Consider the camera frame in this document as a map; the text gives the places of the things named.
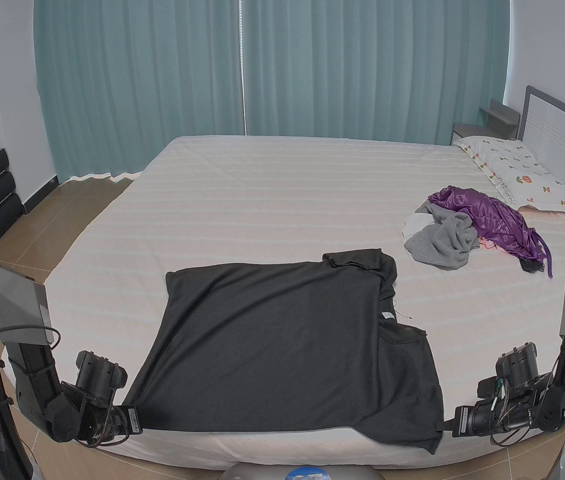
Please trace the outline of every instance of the baseboard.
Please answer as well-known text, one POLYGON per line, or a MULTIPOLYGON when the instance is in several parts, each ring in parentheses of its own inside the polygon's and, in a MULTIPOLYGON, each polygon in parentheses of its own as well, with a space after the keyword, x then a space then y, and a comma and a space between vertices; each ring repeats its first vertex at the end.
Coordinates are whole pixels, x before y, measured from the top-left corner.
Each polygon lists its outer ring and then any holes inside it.
POLYGON ((59 183, 57 176, 54 176, 54 178, 47 181, 42 187, 40 187, 38 192, 36 192, 33 196, 27 199, 27 201, 22 205, 22 207, 24 208, 24 213, 25 214, 31 213, 31 210, 36 208, 36 206, 38 206, 40 201, 42 201, 43 199, 45 199, 45 197, 51 194, 54 188, 56 188, 58 185, 59 183))

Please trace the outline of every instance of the curtain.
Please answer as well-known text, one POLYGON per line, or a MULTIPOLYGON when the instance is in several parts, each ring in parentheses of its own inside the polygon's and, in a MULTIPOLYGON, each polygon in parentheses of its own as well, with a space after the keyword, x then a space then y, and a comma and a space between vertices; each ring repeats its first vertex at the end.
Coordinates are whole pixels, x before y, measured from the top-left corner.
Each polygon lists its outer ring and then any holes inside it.
POLYGON ((35 0, 59 180, 137 172, 181 135, 243 134, 238 0, 35 0))
POLYGON ((509 0, 242 0, 246 130, 449 144, 502 101, 509 0))

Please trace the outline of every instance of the gray cloth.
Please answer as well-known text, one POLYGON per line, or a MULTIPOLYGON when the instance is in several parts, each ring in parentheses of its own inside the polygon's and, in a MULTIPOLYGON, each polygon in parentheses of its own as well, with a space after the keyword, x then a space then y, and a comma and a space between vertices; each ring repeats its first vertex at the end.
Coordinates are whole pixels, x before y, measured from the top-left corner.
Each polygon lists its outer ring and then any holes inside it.
POLYGON ((478 233, 472 226, 471 217, 429 201, 425 201, 416 213, 431 213, 434 223, 405 242, 405 249, 414 260, 452 270, 467 264, 470 251, 479 247, 478 233))

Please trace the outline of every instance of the brown tile floor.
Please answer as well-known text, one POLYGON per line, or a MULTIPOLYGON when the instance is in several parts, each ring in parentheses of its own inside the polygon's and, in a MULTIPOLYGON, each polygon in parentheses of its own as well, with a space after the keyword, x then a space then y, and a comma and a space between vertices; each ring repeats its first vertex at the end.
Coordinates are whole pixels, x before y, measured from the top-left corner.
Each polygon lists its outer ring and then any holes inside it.
MULTIPOLYGON (((44 282, 70 245, 108 204, 131 183, 121 180, 71 181, 54 190, 21 217, 0 240, 0 264, 44 282)), ((9 382, 6 389, 13 392, 9 382)), ((215 480, 220 472, 174 468, 87 450, 79 444, 57 444, 14 409, 22 439, 32 449, 46 480, 215 480)), ((421 470, 383 471, 387 480, 540 480, 547 474, 565 440, 565 428, 533 437, 510 449, 467 462, 421 470)))

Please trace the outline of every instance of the pillowcase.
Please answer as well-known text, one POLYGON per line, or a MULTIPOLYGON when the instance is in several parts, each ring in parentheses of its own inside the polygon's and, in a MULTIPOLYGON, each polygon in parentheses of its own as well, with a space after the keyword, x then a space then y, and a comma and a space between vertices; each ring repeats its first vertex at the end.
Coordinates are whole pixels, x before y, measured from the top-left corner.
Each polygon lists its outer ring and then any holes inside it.
POLYGON ((454 140, 482 169, 514 210, 565 212, 565 185, 518 140, 472 136, 454 140))

